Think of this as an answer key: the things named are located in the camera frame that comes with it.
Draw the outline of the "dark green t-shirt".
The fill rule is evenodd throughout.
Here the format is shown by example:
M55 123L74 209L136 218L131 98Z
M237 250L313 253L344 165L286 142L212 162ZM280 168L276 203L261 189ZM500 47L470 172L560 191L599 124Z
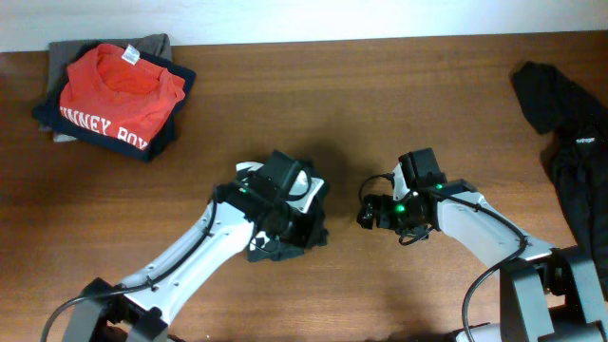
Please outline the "dark green t-shirt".
M242 211L243 218L253 225L246 247L250 262L283 261L327 244L329 232L324 226L326 214L323 208L329 192L326 181L313 199L310 214L301 214L285 202L300 170L311 171L313 177L324 180L311 161L294 159L275 151L248 179L250 186L261 191L260 195L240 192L238 173L230 183L225 200Z

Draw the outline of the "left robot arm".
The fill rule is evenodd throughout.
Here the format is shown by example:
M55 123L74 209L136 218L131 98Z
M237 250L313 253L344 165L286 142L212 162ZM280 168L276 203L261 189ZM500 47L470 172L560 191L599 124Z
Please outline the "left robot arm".
M65 341L172 341L171 324L226 261L282 260L324 244L328 184L310 161L273 151L236 165L203 214L172 245L118 284L96 278L63 304L72 309Z

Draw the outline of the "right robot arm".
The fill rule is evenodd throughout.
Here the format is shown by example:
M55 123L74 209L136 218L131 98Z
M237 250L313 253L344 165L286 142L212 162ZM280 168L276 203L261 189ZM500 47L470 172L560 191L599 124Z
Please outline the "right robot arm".
M455 239L486 267L463 299L463 327L449 341L604 341L607 310L599 276L578 246L533 237L466 180L448 180L432 149L408 152L383 174L389 195L360 193L357 223L395 232L402 246L432 232ZM469 306L490 277L500 282L500 320L473 325Z

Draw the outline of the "black clothes pile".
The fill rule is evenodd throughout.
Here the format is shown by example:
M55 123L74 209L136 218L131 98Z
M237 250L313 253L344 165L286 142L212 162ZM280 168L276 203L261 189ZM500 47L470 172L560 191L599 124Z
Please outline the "black clothes pile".
M578 246L607 293L607 105L555 66L520 63L510 82L522 114L551 143L541 163Z

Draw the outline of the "folded orange t-shirt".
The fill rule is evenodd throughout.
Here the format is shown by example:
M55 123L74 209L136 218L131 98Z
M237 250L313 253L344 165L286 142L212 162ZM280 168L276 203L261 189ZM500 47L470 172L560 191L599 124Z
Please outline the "folded orange t-shirt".
M66 67L59 109L72 124L144 150L185 98L185 80L168 68L100 44Z

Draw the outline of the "folded navy t-shirt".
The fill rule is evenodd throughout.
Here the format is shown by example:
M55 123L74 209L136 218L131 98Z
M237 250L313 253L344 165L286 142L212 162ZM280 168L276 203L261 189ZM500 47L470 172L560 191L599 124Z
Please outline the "folded navy t-shirt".
M95 48L100 44L110 44L110 43L96 43L90 44L88 46L83 47L79 51L79 57L74 61L76 62L78 59L83 57L83 55L89 50ZM93 145L97 145L113 152L117 152L119 154L126 155L127 157L134 158L136 160L149 162L157 157L168 144L174 141L177 137L177 128L175 123L175 117L177 113L183 108L185 105L187 96L192 90L192 86L194 85L194 81L196 79L196 73L184 66L179 66L172 61L165 59L160 56L155 56L151 53L147 53L144 51L139 51L137 56L134 56L134 49L131 47L123 47L126 51L130 53L131 56L138 58L141 57L144 60L156 64L160 67L166 67L170 72L181 76L185 80L185 98L178 102L171 112L168 120L161 128L160 132L152 139L151 143L144 150L139 150L135 146L121 142L115 139L103 137L101 135L92 133L90 131L84 130L75 124L69 122L67 119L62 117L59 109L59 98L61 91L67 84L67 68L66 72L63 76L63 79L60 83L49 92L47 98L41 103L38 104L32 110L32 116L35 120L39 121L41 124L44 124L51 128L51 130L63 133L69 136L76 138L79 141L84 141L86 143L91 143Z

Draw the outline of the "folded grey t-shirt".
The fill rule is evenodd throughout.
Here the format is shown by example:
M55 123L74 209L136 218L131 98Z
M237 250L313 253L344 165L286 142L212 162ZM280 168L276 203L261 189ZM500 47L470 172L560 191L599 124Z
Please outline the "folded grey t-shirt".
M122 48L133 48L134 56L137 56L139 51L144 51L172 61L171 44L168 35L165 33L152 34L143 38L54 42L49 45L49 76L46 98L49 92L63 79L67 65L73 63L79 57L79 51L85 46L96 43L110 43ZM39 121L37 122L42 127L51 130L50 127Z

